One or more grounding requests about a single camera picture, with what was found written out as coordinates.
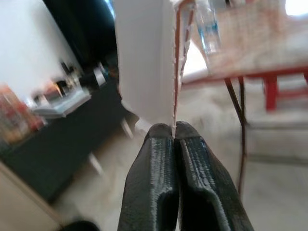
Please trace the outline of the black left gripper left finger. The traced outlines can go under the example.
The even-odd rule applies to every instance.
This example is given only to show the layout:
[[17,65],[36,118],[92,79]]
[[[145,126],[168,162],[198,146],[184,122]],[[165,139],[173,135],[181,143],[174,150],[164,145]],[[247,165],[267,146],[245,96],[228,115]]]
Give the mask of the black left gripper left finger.
[[118,230],[175,230],[179,196],[171,128],[155,124],[128,171]]

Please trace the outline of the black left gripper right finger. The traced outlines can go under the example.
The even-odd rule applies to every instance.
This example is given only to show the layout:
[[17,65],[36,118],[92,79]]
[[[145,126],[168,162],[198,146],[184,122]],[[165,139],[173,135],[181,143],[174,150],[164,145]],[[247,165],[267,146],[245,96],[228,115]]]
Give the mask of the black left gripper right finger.
[[252,231],[229,172],[198,131],[178,121],[174,147],[180,181],[180,230]]

